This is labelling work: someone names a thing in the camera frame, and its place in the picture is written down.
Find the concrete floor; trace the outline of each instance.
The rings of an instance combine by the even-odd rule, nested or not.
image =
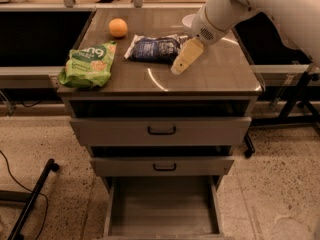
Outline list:
[[[33,188],[49,158],[60,165],[43,193],[48,214],[39,239],[97,239],[103,234],[108,192],[69,126],[64,108],[18,107],[11,117],[0,106],[0,149],[12,174]],[[246,159],[245,144],[223,178],[218,200],[226,236],[236,240],[320,239],[320,136],[316,125],[254,128],[256,152]],[[21,190],[0,157],[0,189]],[[7,239],[21,205],[0,203],[0,239]],[[45,212],[40,196],[22,233],[35,239]]]

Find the green chip bag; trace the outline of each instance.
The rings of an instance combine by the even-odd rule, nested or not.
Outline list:
[[[110,41],[83,50],[70,50],[69,60],[60,72],[60,84],[67,87],[102,87],[109,80],[117,44]]]

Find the orange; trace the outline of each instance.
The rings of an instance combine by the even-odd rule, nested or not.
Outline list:
[[[120,18],[113,19],[109,22],[109,31],[113,37],[124,37],[128,32],[127,23]]]

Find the black metal stand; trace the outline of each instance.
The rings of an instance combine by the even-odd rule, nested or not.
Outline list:
[[[45,168],[43,169],[35,187],[31,193],[16,192],[16,191],[0,191],[0,200],[1,201],[11,201],[11,202],[22,202],[26,203],[23,207],[23,210],[14,225],[11,234],[8,240],[20,240],[23,239],[23,235],[20,234],[20,231],[28,218],[29,213],[31,212],[33,205],[40,194],[40,191],[50,173],[50,171],[58,171],[59,165],[54,162],[53,159],[49,159]]]
[[[312,104],[308,101],[307,97],[303,97],[303,99],[298,104],[299,107],[306,106],[307,109],[312,113],[310,116],[289,116],[293,107],[297,104],[299,98],[302,96],[301,93],[307,88],[309,82],[314,79],[318,80],[318,74],[309,73],[305,71],[299,82],[297,83],[294,92],[290,99],[287,100],[285,106],[282,108],[280,114],[274,118],[260,118],[253,119],[251,122],[251,126],[266,126],[266,125],[281,125],[281,124],[301,124],[301,123],[312,123],[312,122],[320,122],[320,114],[319,112],[312,106]],[[252,154],[255,153],[255,148],[252,144],[249,134],[245,135],[245,143],[247,145],[247,150],[245,151],[245,156],[250,158]]]

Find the white bowl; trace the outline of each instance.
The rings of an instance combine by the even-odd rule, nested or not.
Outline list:
[[[194,16],[195,14],[189,14],[182,19],[184,33],[189,37],[192,37],[191,25]]]

